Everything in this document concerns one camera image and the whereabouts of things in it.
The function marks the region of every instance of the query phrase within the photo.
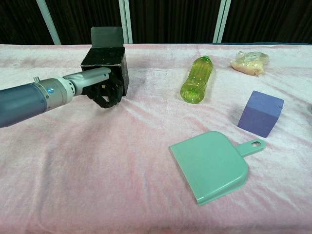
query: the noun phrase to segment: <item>yellow-green bottle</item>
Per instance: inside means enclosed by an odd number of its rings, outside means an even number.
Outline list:
[[[203,56],[194,61],[189,76],[181,87],[180,94],[183,100],[196,104],[204,99],[212,70],[213,63],[209,56]]]

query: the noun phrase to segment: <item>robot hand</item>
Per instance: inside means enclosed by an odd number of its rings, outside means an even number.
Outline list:
[[[102,108],[116,105],[122,83],[110,72],[102,67],[45,80],[35,77],[34,83],[0,90],[0,128],[65,105],[78,95],[87,95]]]

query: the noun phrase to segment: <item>purple cube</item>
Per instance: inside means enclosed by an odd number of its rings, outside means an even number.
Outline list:
[[[281,114],[283,104],[282,99],[253,91],[238,127],[261,137],[267,137]]]

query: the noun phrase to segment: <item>plastic bag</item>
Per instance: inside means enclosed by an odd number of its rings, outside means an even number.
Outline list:
[[[239,51],[236,60],[232,60],[230,64],[235,70],[254,76],[264,73],[263,65],[268,61],[269,56],[261,52]]]

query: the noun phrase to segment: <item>green dustpan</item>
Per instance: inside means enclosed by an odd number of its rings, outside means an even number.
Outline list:
[[[198,205],[242,187],[248,172],[243,157],[264,148],[260,139],[233,146],[220,132],[207,132],[170,146]]]

